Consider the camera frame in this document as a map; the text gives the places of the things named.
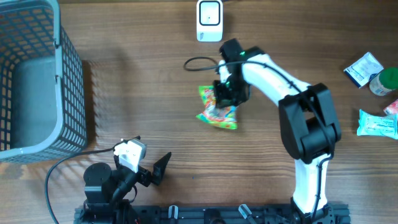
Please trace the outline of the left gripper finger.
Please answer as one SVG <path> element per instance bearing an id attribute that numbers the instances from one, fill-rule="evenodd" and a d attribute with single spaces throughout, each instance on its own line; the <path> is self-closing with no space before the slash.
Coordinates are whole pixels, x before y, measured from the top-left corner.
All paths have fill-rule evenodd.
<path id="1" fill-rule="evenodd" d="M 152 180 L 151 182 L 155 185 L 160 185 L 164 178 L 165 170 L 167 164 L 172 156 L 171 152 L 168 152 L 162 158 L 160 158 L 154 165 L 153 165 L 153 173 L 152 173 Z"/>
<path id="2" fill-rule="evenodd" d="M 131 139 L 123 139 L 123 138 L 121 138 L 121 142 L 124 142 L 124 143 L 127 144 L 129 141 L 132 141 L 133 139 L 141 140 L 141 137 L 140 136 L 135 136 L 135 137 L 133 137 Z"/>

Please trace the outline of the Haribo gummy candy bag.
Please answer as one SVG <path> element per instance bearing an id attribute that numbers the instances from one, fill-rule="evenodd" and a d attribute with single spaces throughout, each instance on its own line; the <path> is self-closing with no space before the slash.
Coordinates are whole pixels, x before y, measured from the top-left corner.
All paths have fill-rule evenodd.
<path id="1" fill-rule="evenodd" d="M 198 92 L 205 109 L 203 112 L 196 115 L 197 119 L 218 128 L 238 128 L 238 122 L 236 119 L 237 107 L 227 106 L 225 108 L 217 108 L 213 86 L 199 86 Z"/>

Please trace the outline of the white blue sachet pack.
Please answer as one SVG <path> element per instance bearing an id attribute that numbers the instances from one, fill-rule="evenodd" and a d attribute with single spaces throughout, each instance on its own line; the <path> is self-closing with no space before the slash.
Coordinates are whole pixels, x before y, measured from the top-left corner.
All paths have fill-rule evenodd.
<path id="1" fill-rule="evenodd" d="M 362 88 L 367 85 L 384 67 L 371 52 L 365 53 L 355 63 L 345 68 L 343 72 L 355 84 Z"/>

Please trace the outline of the green lid jar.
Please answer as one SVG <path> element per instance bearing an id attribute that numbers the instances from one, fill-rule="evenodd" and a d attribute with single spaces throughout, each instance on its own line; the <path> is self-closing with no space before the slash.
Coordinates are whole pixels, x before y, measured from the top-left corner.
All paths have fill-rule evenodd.
<path id="1" fill-rule="evenodd" d="M 379 72 L 370 81 L 369 88 L 377 96 L 385 96 L 397 90 L 397 68 L 386 68 Z"/>

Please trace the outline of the teal tissue pack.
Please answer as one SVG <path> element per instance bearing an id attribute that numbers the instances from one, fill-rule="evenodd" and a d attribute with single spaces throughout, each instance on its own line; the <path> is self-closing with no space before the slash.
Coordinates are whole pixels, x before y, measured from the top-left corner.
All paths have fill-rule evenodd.
<path id="1" fill-rule="evenodd" d="M 374 116 L 359 111 L 358 136 L 384 136 L 397 140 L 397 115 Z"/>

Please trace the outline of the red pink candy box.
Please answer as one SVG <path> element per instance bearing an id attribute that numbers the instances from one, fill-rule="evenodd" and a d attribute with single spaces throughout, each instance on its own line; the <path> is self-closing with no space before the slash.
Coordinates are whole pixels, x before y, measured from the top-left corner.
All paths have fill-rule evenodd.
<path id="1" fill-rule="evenodd" d="M 387 115 L 397 114 L 398 113 L 398 100 L 395 100 L 390 105 L 383 109 L 384 113 Z"/>

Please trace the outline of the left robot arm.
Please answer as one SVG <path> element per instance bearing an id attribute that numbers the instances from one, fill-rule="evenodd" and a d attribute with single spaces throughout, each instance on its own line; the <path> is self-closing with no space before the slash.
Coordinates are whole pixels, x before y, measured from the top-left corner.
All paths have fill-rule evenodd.
<path id="1" fill-rule="evenodd" d="M 146 156 L 147 145 L 139 136 L 122 139 L 112 149 L 116 168 L 107 163 L 95 163 L 83 174 L 86 200 L 83 206 L 75 210 L 74 223 L 160 223 L 160 209 L 134 208 L 134 199 L 125 196 L 133 191 L 137 194 L 137 184 L 145 187 L 160 185 L 167 164 L 172 156 L 166 153 L 149 171 L 139 165 Z"/>

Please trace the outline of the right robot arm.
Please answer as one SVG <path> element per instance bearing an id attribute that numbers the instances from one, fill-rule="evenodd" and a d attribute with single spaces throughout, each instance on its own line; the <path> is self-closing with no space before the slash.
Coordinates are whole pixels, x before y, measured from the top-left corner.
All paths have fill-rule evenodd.
<path id="1" fill-rule="evenodd" d="M 246 102 L 252 86 L 277 105 L 281 140 L 295 161 L 294 219 L 313 223 L 326 217 L 326 170 L 341 139 L 330 90 L 293 77 L 259 47 L 244 50 L 237 39 L 224 42 L 219 52 L 220 79 L 213 82 L 216 107 Z"/>

